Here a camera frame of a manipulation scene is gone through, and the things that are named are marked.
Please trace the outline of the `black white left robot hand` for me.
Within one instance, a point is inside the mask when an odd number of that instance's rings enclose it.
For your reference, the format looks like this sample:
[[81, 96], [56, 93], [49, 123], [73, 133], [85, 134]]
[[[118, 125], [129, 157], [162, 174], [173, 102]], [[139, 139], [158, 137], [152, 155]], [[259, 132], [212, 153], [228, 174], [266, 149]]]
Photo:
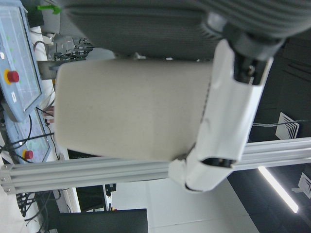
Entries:
[[55, 136], [70, 150], [167, 161], [185, 189], [216, 187], [242, 159], [273, 56], [311, 27], [308, 0], [63, 0], [116, 58], [70, 62]]

